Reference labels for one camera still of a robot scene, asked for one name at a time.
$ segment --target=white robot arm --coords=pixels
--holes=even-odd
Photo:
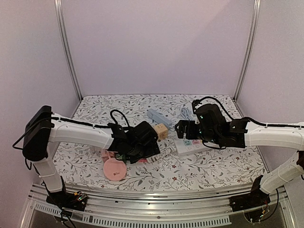
[[[227,122],[216,104],[201,104],[204,99],[216,100],[231,118]],[[297,152],[284,164],[270,173],[255,179],[250,194],[230,198],[233,211],[244,210],[269,203],[269,194],[278,187],[304,174],[304,122],[260,123],[250,117],[232,118],[223,105],[213,97],[205,97],[192,103],[196,121],[179,121],[175,130],[179,138],[202,139],[225,147],[278,146],[296,149]]]
[[[48,191],[47,202],[60,208],[77,210],[84,210],[86,206],[85,194],[66,192],[64,181],[48,155],[49,142],[79,143],[108,149],[124,155],[131,163],[160,153],[158,135],[146,121],[135,127],[131,127],[127,120],[128,127],[122,127],[114,121],[106,126],[77,121],[52,113],[50,106],[43,106],[30,120],[25,133],[14,143],[13,148],[22,150],[26,160],[33,163]],[[16,147],[22,138],[23,148]]]
[[[288,124],[298,127],[268,127],[268,125],[260,126],[253,122],[247,123],[245,146],[287,147],[296,149],[297,152],[275,170],[263,175],[260,189],[266,194],[304,174],[304,122]]]

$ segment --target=floral tablecloth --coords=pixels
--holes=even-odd
[[[174,124],[182,119],[182,107],[191,109],[191,102],[204,95],[97,95],[81,102],[74,119],[96,124],[113,122],[109,113],[119,109],[135,126],[143,120],[156,125],[148,116],[149,108],[157,110]],[[235,118],[240,115],[226,95],[214,95]],[[116,118],[122,126],[125,122]],[[174,145],[176,133],[170,129],[167,139],[159,142],[160,149]],[[179,157],[176,152],[154,163],[127,164],[127,175],[121,181],[109,181],[103,173],[100,152],[87,145],[60,143],[54,156],[60,175],[69,184],[119,190],[172,191],[218,188],[252,182],[265,172],[256,147],[209,150]]]

